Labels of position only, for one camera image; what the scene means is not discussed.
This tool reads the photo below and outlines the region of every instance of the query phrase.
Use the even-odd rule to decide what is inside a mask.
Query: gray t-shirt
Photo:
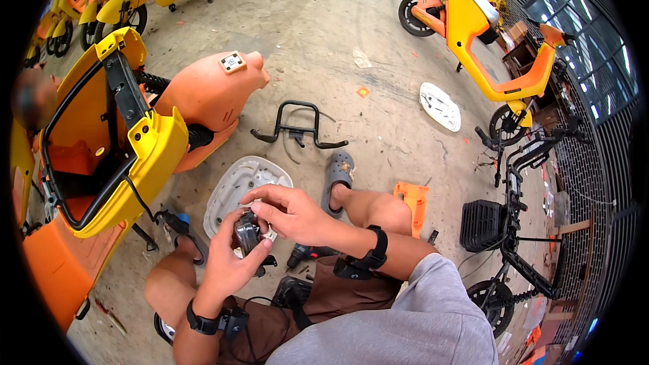
[[[491,326],[466,295],[453,262],[430,254],[409,282],[391,309],[312,325],[266,364],[498,364]]]

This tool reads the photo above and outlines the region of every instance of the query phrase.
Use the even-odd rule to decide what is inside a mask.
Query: dirty floor
[[[345,150],[357,166],[356,189],[392,193],[398,181],[427,184],[430,191],[422,238],[439,231],[436,247],[456,265],[471,256],[458,241],[462,205],[475,199],[504,201],[503,188],[493,187],[492,167],[476,169],[478,158],[480,162],[488,158],[481,155],[484,147],[473,131],[475,126],[487,127],[500,105],[488,101],[466,71],[455,71],[457,60],[441,37],[418,38],[401,27],[397,18],[400,2],[214,0],[208,4],[206,0],[181,0],[175,13],[155,3],[147,5],[149,22],[143,40],[149,72],[171,78],[202,57],[239,50],[260,52],[271,76],[269,85],[250,96],[230,140],[205,163],[173,176],[151,206],[172,203],[189,214],[191,223],[202,231],[200,224],[215,185],[234,161],[246,155],[259,155],[278,164],[296,187],[319,202],[324,164],[331,151],[315,148],[312,137],[305,137],[302,149],[292,140],[285,140],[286,145],[281,141],[267,144],[250,135],[252,128],[272,130],[282,101],[311,101],[330,117],[320,119],[321,140],[349,141]],[[367,55],[372,68],[360,69],[354,64],[355,48]],[[498,45],[478,42],[473,51],[495,79],[509,79]],[[63,77],[81,53],[75,28],[68,54],[61,59],[47,57],[45,71]],[[458,133],[440,126],[420,107],[418,94],[423,82],[441,87],[458,104],[462,120]],[[367,98],[356,93],[363,86],[369,89]],[[298,111],[291,116],[291,123],[306,126],[310,119],[309,112]],[[544,237],[540,170],[528,170],[524,179],[524,201],[530,211],[521,215],[521,236]],[[38,205],[35,197],[32,200],[32,205]],[[70,341],[91,364],[173,363],[171,348],[153,329],[153,311],[143,296],[148,272],[172,247],[148,218],[139,224],[157,239],[161,251],[146,253],[144,242],[129,233],[91,292],[91,300],[98,297],[115,313],[127,336],[113,328],[94,305],[86,318],[74,321],[68,331]],[[278,239],[272,253],[279,266],[249,282],[239,295],[271,297],[287,273],[286,259],[292,247],[291,241]],[[546,244],[523,243],[519,253],[542,268],[546,248]],[[468,259],[459,268],[465,286],[489,279],[500,262],[498,252]],[[304,265],[288,273],[297,277],[313,274],[311,263],[309,272],[298,275]],[[514,294],[528,289],[518,273],[512,270],[509,276]],[[523,305],[517,305],[510,328],[521,324],[525,315]],[[510,345],[520,345],[527,331],[513,333]]]

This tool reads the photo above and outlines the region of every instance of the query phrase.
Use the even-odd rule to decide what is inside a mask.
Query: spring
[[[135,81],[140,85],[144,83],[144,90],[148,93],[162,94],[169,86],[169,79],[161,76],[155,76],[146,72],[135,72]]]
[[[492,303],[488,303],[482,308],[482,310],[484,311],[498,310],[498,309],[502,309],[503,307],[513,306],[516,303],[521,303],[522,301],[531,299],[532,297],[538,294],[539,294],[538,289],[528,290],[527,292],[508,297],[507,299],[497,300]]]

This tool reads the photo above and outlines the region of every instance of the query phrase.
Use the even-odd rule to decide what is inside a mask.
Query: window
[[[590,0],[531,0],[525,12],[576,36],[557,50],[588,100],[594,121],[624,107],[637,93],[635,67],[617,30]]]

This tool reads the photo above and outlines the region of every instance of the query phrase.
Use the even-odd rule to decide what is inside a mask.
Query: power drill
[[[295,247],[293,247],[293,252],[291,252],[291,256],[286,261],[286,265],[290,269],[293,269],[297,264],[306,259],[317,259],[319,257],[336,256],[338,254],[340,254],[338,251],[329,247],[309,247],[296,243]]]

